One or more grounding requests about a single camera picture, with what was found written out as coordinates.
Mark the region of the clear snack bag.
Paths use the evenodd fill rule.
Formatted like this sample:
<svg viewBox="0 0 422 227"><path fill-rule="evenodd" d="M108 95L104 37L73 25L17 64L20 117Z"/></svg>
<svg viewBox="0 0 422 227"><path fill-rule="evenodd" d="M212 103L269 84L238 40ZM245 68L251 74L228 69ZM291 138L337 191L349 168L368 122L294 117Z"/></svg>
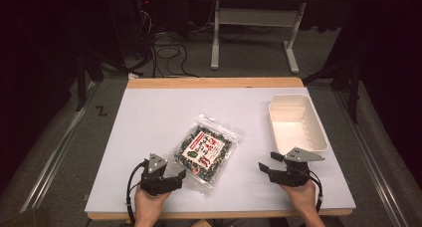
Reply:
<svg viewBox="0 0 422 227"><path fill-rule="evenodd" d="M174 150L174 162L195 184L211 189L243 135L240 129L202 113Z"/></svg>

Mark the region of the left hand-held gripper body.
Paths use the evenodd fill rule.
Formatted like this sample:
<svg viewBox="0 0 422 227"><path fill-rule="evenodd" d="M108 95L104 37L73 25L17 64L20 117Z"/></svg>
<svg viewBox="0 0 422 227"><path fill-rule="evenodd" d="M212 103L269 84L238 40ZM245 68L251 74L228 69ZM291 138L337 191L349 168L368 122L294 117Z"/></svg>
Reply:
<svg viewBox="0 0 422 227"><path fill-rule="evenodd" d="M163 157L155 153L151 153L149 155L149 159L146 159L144 161L144 164L142 165L144 167L144 170L141 174L140 188L152 196L156 196L158 194L163 194L166 192L172 192L161 190L161 187L163 186L162 181L164 179L171 177L178 178L178 174L176 176L170 177L164 176L167 163L168 161Z"/></svg>

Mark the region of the aluminium floor rail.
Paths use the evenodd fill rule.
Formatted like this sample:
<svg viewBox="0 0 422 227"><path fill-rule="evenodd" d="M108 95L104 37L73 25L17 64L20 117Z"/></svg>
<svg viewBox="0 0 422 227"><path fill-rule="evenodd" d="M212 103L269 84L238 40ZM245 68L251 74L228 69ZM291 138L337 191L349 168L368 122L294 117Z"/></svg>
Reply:
<svg viewBox="0 0 422 227"><path fill-rule="evenodd" d="M365 168L371 178L371 181L376 189L383 207L388 215L393 227L409 227L406 218L403 215L400 207L397 204L393 191L386 181L381 169L376 162L375 155L371 152L369 145L364 138L358 124L353 120L348 111L348 104L341 92L334 92L334 97L345 114L345 117L352 129L353 135L358 142L358 149L363 159Z"/></svg>
<svg viewBox="0 0 422 227"><path fill-rule="evenodd" d="M30 191L27 199L25 200L20 212L24 212L31 208L38 208L46 193L48 192L66 153L69 149L69 142L74 136L75 130L86 113L87 104L91 101L93 96L99 89L101 84L97 82L90 82L88 85L88 94L86 96L86 101L82 105L79 111L76 111L71 119L70 124L68 125L65 133L63 134L59 144L50 154L44 168L42 169L37 181L35 182L32 190Z"/></svg>

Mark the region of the person's right hand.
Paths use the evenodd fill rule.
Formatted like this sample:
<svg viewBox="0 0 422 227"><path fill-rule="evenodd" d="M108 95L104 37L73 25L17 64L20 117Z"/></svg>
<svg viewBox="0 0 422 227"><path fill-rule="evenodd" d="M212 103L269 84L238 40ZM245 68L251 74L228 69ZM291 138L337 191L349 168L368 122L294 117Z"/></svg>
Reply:
<svg viewBox="0 0 422 227"><path fill-rule="evenodd" d="M316 210L316 187L309 180L306 184L298 187L282 185L287 192L291 203L304 219L312 219L318 216Z"/></svg>

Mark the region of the person's left hand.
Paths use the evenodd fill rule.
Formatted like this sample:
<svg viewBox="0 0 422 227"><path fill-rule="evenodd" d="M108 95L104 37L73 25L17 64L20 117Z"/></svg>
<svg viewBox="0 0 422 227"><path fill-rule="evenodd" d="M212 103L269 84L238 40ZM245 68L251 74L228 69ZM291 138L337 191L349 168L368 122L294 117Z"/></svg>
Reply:
<svg viewBox="0 0 422 227"><path fill-rule="evenodd" d="M163 205L170 192L152 196L140 187L136 188L135 193L135 221L136 220L153 220L157 221Z"/></svg>

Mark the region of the white table mat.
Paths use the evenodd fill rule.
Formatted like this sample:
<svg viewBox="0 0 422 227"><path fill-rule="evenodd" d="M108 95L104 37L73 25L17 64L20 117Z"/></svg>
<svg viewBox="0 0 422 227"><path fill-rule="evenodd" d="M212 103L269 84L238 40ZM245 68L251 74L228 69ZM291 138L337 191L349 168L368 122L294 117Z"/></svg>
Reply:
<svg viewBox="0 0 422 227"><path fill-rule="evenodd" d="M182 141L195 118L206 114L240 129L244 135L222 169L210 194L185 183L167 199L165 218L245 218L291 215L286 193L260 171L259 163L274 169L277 150L269 104L277 95L310 94L305 88L134 89L128 88L105 149L86 211L93 219L124 219L134 168L151 153L168 156ZM328 142L323 161L310 168L322 182L324 215L347 215L355 207L343 173Z"/></svg>

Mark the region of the black metal stand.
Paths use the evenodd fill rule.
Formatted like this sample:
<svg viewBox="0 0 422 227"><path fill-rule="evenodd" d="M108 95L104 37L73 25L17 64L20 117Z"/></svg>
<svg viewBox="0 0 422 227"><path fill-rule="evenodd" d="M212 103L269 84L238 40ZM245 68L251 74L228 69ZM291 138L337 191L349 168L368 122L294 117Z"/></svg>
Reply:
<svg viewBox="0 0 422 227"><path fill-rule="evenodd" d="M90 78L93 82L101 82L104 79L104 74L97 53L91 51L88 47L84 47L77 58L77 112L79 112L87 102L87 78Z"/></svg>
<svg viewBox="0 0 422 227"><path fill-rule="evenodd" d="M345 61L338 62L334 65L325 67L322 70L303 78L302 82L304 85L308 85L317 79L332 77L332 82L330 86L333 91L348 90L348 114L353 120L353 122L357 123L359 74L359 62L354 59L348 59Z"/></svg>

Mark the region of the white metal desk frame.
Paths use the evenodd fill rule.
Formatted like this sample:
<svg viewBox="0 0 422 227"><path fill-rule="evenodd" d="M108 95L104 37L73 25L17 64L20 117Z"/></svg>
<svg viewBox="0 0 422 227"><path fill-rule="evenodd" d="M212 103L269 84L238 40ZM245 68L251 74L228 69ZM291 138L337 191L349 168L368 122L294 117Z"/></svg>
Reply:
<svg viewBox="0 0 422 227"><path fill-rule="evenodd" d="M220 2L216 1L210 68L212 70L219 69L219 34L221 25L278 27L291 29L290 39L285 40L283 45L291 72L298 74L300 69L294 54L293 45L299 32L306 7L306 3L301 3L299 8L294 11L221 8Z"/></svg>

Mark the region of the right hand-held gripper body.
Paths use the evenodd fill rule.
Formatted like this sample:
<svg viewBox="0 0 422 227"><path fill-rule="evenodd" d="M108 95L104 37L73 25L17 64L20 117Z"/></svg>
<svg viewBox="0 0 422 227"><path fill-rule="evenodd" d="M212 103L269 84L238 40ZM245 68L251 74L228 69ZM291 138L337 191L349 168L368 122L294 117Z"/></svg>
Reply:
<svg viewBox="0 0 422 227"><path fill-rule="evenodd" d="M286 169L271 169L272 172L268 174L271 182L298 187L311 180L320 185L320 180L316 175L313 176L314 173L309 169L308 163L310 161L323 161L323 156L298 147L294 147L288 153L282 155L285 157L283 163L286 165Z"/></svg>

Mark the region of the white plastic bin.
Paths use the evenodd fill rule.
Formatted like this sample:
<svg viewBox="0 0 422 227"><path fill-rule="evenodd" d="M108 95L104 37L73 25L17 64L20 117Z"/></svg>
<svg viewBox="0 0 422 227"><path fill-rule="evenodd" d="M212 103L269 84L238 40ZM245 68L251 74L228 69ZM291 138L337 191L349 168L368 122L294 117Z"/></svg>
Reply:
<svg viewBox="0 0 422 227"><path fill-rule="evenodd" d="M312 99L306 95L277 95L269 104L276 149L286 154L294 147L322 153L328 140Z"/></svg>

